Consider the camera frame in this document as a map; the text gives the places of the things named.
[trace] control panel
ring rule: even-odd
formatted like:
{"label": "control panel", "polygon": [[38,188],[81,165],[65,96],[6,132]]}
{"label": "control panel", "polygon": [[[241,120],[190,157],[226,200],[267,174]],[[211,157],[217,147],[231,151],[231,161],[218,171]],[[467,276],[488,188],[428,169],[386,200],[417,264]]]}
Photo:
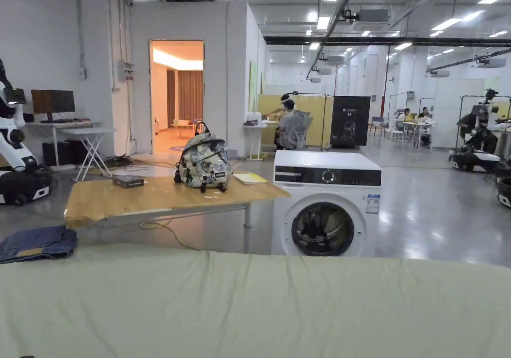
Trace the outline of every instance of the control panel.
{"label": "control panel", "polygon": [[382,172],[361,169],[275,167],[275,181],[302,184],[381,186]]}

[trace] yellow notebook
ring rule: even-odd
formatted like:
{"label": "yellow notebook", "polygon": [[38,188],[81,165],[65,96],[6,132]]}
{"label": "yellow notebook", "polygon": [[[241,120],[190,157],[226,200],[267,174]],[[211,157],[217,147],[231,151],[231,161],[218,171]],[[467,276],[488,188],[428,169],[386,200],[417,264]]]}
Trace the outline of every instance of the yellow notebook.
{"label": "yellow notebook", "polygon": [[233,173],[233,175],[243,184],[261,184],[263,182],[268,182],[255,173]]}

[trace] washing machine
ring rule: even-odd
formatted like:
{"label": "washing machine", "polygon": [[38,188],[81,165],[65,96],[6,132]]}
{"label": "washing machine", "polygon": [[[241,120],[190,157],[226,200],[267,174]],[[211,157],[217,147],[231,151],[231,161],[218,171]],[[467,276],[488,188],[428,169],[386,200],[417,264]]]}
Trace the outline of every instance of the washing machine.
{"label": "washing machine", "polygon": [[374,257],[382,170],[360,153],[277,151],[271,253]]}

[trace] camouflage backpack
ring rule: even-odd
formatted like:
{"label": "camouflage backpack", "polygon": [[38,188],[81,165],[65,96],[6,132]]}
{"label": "camouflage backpack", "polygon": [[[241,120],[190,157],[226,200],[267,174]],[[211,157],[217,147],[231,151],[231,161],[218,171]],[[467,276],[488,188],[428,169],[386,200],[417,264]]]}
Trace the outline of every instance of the camouflage backpack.
{"label": "camouflage backpack", "polygon": [[[200,124],[205,128],[202,133],[198,132]],[[227,157],[226,141],[212,134],[203,122],[197,123],[195,136],[185,145],[176,168],[175,182],[200,188],[203,193],[206,188],[213,187],[226,191],[233,173]]]}

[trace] washing machine door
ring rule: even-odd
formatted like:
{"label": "washing machine door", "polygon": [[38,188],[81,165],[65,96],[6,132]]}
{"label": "washing machine door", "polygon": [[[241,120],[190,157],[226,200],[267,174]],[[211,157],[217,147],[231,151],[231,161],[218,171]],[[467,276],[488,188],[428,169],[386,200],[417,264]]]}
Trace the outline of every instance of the washing machine door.
{"label": "washing machine door", "polygon": [[336,203],[315,202],[293,219],[291,235],[296,247],[309,256],[339,256],[352,245],[353,220]]}

